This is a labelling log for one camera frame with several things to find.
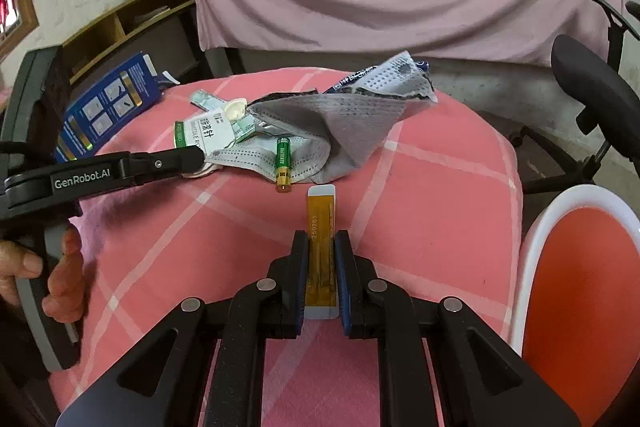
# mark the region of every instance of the green alkaline battery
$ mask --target green alkaline battery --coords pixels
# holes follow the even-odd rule
[[[291,142],[289,138],[278,138],[276,147],[276,190],[291,191]]]

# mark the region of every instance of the human hand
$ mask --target human hand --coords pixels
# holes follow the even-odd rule
[[[49,295],[42,300],[46,315],[60,323],[75,322],[84,313],[82,241],[76,227],[62,237],[62,259],[47,280]],[[12,241],[0,241],[0,296],[10,307],[19,308],[15,277],[35,279],[42,273],[42,259]]]

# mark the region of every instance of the wooden shelf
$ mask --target wooden shelf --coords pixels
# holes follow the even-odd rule
[[[126,0],[95,18],[63,44],[63,62],[70,83],[79,82],[120,46],[168,17],[195,6],[195,0]],[[137,23],[141,16],[166,7],[155,17]]]
[[[165,20],[168,17],[171,17],[173,15],[178,15],[178,13],[180,13],[183,10],[188,9],[188,8],[190,8],[192,6],[195,6],[195,4],[196,4],[195,0],[184,2],[184,3],[180,4],[179,6],[177,6],[175,8],[171,8],[170,10],[168,10],[166,12],[162,12],[161,14],[157,15],[156,17],[153,17],[152,19],[150,19],[150,20],[146,21],[145,23],[141,24],[135,30],[133,30],[131,33],[127,34],[123,39],[117,41],[115,44],[112,44],[111,46],[106,48],[104,51],[102,51],[98,55],[96,55],[91,61],[89,61],[86,65],[84,65],[78,71],[78,73],[76,73],[74,76],[71,77],[71,79],[69,80],[69,83],[71,83],[71,85],[73,85],[76,82],[78,82],[79,80],[81,80],[83,76],[85,76],[89,71],[91,71],[93,68],[95,68],[101,61],[103,61],[105,58],[107,58],[109,55],[111,55],[113,52],[115,52],[121,45],[125,44],[126,42],[128,42],[131,39],[135,38],[136,36],[140,35],[140,33],[145,32],[146,30],[151,28],[151,26],[153,26],[154,24],[158,24],[159,22],[161,22],[161,21],[163,21],[163,20]]]

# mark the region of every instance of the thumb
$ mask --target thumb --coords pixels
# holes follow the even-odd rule
[[[0,277],[33,279],[42,273],[42,259],[13,241],[0,241]]]
[[[14,277],[34,279],[41,273],[40,257],[12,241],[0,241],[0,296],[10,305],[20,305]]]

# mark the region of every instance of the blue gripper pad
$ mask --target blue gripper pad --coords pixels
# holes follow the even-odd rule
[[[335,272],[338,282],[338,304],[340,306],[340,321],[344,334],[351,334],[351,296],[347,287],[347,273],[344,269],[344,252],[334,240]]]
[[[309,253],[308,249],[306,255],[303,255],[300,260],[300,273],[298,274],[298,293],[296,298],[296,334],[299,335],[302,332],[302,322],[305,318],[305,296],[306,296],[306,275],[309,268]]]

